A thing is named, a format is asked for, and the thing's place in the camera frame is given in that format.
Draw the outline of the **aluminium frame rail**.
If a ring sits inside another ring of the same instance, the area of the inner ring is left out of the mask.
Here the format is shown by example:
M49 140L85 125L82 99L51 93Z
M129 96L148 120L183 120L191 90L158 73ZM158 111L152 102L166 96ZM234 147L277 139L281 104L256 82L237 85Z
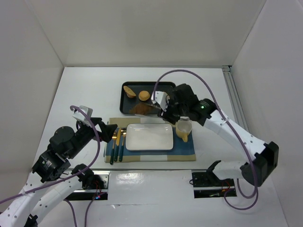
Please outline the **aluminium frame rail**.
M235 86L233 77L232 77L232 72L231 72L231 67L230 66L223 66L222 67L222 72L223 76L225 79L225 83L227 86L227 90L229 93L230 101L232 104L232 109L233 109L233 115L235 118L235 121L238 125L240 125L244 129L248 129L243 108L241 105L241 101L237 92L237 88Z

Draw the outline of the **sliced baguette bread piece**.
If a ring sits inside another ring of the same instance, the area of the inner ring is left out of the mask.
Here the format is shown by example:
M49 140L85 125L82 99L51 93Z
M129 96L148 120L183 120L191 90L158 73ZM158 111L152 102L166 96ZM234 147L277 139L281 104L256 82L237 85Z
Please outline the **sliced baguette bread piece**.
M128 86L123 86L123 89L124 89L128 98L135 98L136 97L136 93L134 91L132 91Z

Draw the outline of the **dark brown bread chunk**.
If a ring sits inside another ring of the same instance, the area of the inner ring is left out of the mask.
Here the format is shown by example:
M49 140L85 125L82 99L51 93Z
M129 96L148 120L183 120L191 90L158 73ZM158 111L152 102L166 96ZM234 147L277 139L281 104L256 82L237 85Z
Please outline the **dark brown bread chunk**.
M140 115L148 115L153 110L157 110L155 107L148 105L146 103L138 103L136 104L130 111L129 114L140 114Z

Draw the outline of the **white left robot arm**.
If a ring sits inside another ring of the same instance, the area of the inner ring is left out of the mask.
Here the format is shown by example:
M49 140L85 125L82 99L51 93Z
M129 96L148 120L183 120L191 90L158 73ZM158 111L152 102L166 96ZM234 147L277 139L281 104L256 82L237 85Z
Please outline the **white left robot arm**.
M110 142L117 129L116 124L106 125L101 118L88 122L77 121L79 128L58 128L49 139L47 150L32 167L28 180L18 195L10 197L12 203L0 215L2 227L36 226L48 211L64 200L78 187L84 189L95 184L96 178L90 166L79 164L71 175L62 179L73 159L92 139Z

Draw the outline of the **round light bread bun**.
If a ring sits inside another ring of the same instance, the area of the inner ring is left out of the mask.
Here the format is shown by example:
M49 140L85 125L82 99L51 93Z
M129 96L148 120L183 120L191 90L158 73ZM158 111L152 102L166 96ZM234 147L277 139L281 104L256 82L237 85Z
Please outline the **round light bread bun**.
M141 101L147 101L150 98L150 93L148 91L141 91L138 95Z

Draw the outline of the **blue beige cloth placemat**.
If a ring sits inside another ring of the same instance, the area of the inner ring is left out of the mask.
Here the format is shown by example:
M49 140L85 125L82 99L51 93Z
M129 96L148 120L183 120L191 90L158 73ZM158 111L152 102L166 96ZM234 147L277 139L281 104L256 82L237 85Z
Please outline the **blue beige cloth placemat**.
M117 124L118 127L126 128L131 123L141 123L141 118L109 118L109 124ZM185 143L176 135L175 127L173 130L173 149L171 151L130 151L124 148L122 163L130 162L182 162L196 161L194 143L192 134L188 137L188 142ZM113 141L110 141L104 149L104 161L110 162L112 153Z

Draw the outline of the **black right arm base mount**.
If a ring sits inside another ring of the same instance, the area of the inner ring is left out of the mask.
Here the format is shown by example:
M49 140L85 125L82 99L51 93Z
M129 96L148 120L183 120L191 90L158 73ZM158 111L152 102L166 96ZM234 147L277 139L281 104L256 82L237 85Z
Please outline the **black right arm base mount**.
M192 172L189 184L193 186L194 198L236 197L235 182L233 179L220 180L210 172Z

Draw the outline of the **black baking tray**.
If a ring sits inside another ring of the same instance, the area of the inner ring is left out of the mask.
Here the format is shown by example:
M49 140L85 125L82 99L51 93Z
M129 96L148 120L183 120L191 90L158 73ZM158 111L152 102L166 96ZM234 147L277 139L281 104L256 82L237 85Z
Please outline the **black baking tray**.
M121 98L119 106L120 112L125 115L134 115L133 113L130 113L130 111L137 104L140 103L140 99L138 98L139 93L145 90L148 91L150 95L152 95L155 84L155 81L127 81L123 83L121 88ZM124 91L124 86L129 87L133 92L135 92L136 97L129 98L126 92ZM162 81L159 82L156 90L163 91L169 94L174 87L176 87L175 83Z

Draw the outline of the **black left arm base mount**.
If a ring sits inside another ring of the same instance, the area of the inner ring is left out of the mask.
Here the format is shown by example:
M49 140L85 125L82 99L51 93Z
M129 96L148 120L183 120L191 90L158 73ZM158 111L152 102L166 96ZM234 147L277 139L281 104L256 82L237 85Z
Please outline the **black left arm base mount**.
M68 201L105 201L108 199L108 171L94 171L92 183L87 188L80 187L66 197Z

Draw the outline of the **white rectangular plate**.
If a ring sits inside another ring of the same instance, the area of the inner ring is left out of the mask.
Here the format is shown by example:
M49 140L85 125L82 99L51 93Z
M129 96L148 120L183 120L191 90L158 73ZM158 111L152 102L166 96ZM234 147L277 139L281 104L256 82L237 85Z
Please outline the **white rectangular plate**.
M125 146L129 151L173 149L173 128L167 123L133 123L126 128Z

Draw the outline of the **yellow ceramic mug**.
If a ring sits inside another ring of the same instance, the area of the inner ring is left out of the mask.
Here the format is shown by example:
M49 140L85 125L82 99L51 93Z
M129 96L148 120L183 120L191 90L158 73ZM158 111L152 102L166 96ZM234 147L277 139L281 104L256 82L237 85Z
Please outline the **yellow ceramic mug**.
M179 120L176 124L176 135L184 142L188 142L188 137L192 131L191 121Z

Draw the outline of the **metal kitchen tongs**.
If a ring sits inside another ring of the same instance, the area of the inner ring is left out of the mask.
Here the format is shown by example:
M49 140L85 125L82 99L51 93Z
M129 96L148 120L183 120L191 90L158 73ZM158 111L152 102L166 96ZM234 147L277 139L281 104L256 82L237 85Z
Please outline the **metal kitchen tongs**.
M157 110L153 110L150 114L145 115L145 116L157 116L158 111L161 110L161 109L158 106L153 105L153 104L148 104L148 105L151 105L151 106L155 107ZM177 118L177 121L179 121L179 120L187 120L187 121L189 121L190 118L189 117L180 117L180 118Z

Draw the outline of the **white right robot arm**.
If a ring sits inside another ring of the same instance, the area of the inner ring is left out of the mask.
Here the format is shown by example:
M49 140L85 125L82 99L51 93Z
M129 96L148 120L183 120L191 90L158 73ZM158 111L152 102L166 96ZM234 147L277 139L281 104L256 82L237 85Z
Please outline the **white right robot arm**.
M175 124L181 117L199 123L213 131L246 158L238 161L215 161L208 172L220 180L240 178L260 187L277 167L279 147L253 136L231 120L215 102L198 99L187 84L175 87L171 92L154 91L152 102L160 107L158 116Z

